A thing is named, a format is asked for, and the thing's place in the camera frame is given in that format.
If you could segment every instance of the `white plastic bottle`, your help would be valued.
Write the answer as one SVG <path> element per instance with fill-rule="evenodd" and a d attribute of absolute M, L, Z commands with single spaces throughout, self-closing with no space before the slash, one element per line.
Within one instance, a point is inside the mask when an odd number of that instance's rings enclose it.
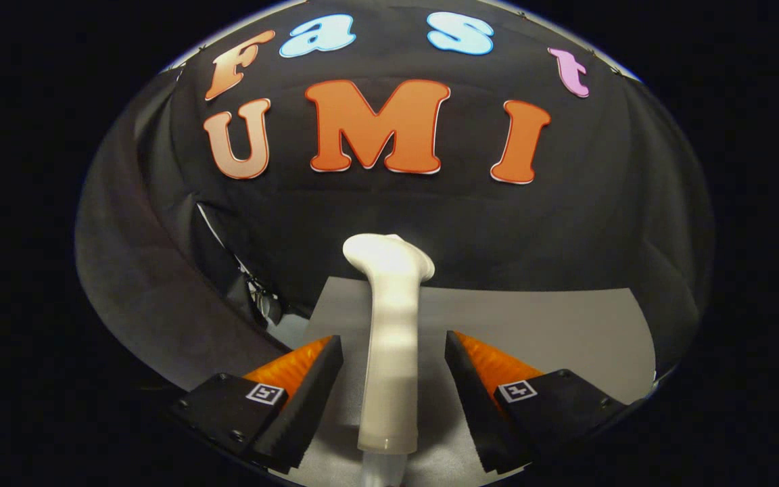
<path fill-rule="evenodd" d="M 398 235 L 353 235 L 343 252 L 371 284 L 362 485 L 398 485 L 407 455 L 417 450 L 417 314 L 420 283 L 435 274 L 435 263 Z"/>

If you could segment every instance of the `orange letter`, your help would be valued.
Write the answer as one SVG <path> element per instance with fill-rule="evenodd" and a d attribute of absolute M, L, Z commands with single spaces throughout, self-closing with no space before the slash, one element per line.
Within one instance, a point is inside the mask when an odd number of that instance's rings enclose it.
<path fill-rule="evenodd" d="M 230 112 L 212 115 L 204 122 L 204 129 L 210 135 L 212 157 L 216 160 L 218 169 L 226 176 L 233 179 L 251 179 L 266 170 L 269 163 L 269 144 L 266 142 L 264 114 L 268 109 L 269 99 L 266 98 L 255 99 L 239 108 L 239 116 L 245 120 L 248 142 L 251 144 L 251 157 L 247 160 L 236 158 L 230 148 Z"/>
<path fill-rule="evenodd" d="M 492 166 L 492 178 L 527 185 L 534 180 L 531 164 L 540 131 L 549 124 L 551 117 L 543 108 L 516 99 L 505 101 L 504 110 L 510 114 L 510 131 L 506 136 L 504 155 Z"/>
<path fill-rule="evenodd" d="M 273 37 L 275 37 L 275 31 L 267 30 L 218 56 L 213 61 L 213 64 L 216 65 L 216 71 L 212 75 L 212 87 L 210 87 L 210 91 L 206 92 L 206 101 L 210 101 L 236 86 L 236 83 L 242 80 L 242 73 L 236 71 L 236 66 L 247 68 L 257 57 L 256 44 L 268 43 Z"/>
<path fill-rule="evenodd" d="M 350 167 L 350 156 L 341 151 L 347 139 L 359 163 L 372 169 L 390 137 L 393 152 L 383 163 L 393 172 L 433 175 L 441 169 L 435 157 L 435 126 L 449 87 L 429 80 L 408 80 L 396 87 L 379 114 L 362 98 L 349 80 L 324 81 L 309 87 L 306 98 L 318 108 L 318 155 L 312 158 L 317 172 L 337 172 Z"/>

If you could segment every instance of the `letter s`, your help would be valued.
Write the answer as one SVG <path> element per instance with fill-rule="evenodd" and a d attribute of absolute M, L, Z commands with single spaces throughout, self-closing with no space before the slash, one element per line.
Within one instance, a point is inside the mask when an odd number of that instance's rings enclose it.
<path fill-rule="evenodd" d="M 437 49 L 454 50 L 469 55 L 484 55 L 492 52 L 494 34 L 492 26 L 478 18 L 470 18 L 452 12 L 435 12 L 426 18 L 436 28 L 427 35 L 429 42 Z"/>

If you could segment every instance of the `light blue letter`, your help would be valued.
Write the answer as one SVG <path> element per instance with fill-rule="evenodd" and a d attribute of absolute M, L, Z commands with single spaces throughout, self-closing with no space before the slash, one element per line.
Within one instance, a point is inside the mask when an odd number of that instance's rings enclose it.
<path fill-rule="evenodd" d="M 281 46 L 279 55 L 296 57 L 315 49 L 320 51 L 342 49 L 356 39 L 354 34 L 350 34 L 352 24 L 353 18 L 343 14 L 322 16 L 306 22 L 291 31 L 290 35 L 293 39 Z"/>
<path fill-rule="evenodd" d="M 426 22 L 437 30 L 429 32 L 429 42 L 437 49 L 454 50 L 470 55 L 484 55 L 492 51 L 492 26 L 478 18 L 452 12 L 436 12 Z"/>

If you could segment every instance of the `gray table surface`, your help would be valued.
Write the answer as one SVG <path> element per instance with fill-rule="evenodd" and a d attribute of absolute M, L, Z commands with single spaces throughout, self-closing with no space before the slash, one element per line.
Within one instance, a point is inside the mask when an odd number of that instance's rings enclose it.
<path fill-rule="evenodd" d="M 300 467 L 287 478 L 315 487 L 355 487 L 356 449 L 371 326 L 368 281 L 330 277 L 303 343 L 340 335 L 344 365 Z M 629 289 L 501 292 L 422 287 L 419 315 L 419 444 L 408 456 L 407 487 L 489 484 L 518 471 L 485 473 L 444 361 L 446 330 L 497 346 L 544 373 L 569 368 L 625 404 L 645 397 L 655 351 Z"/>

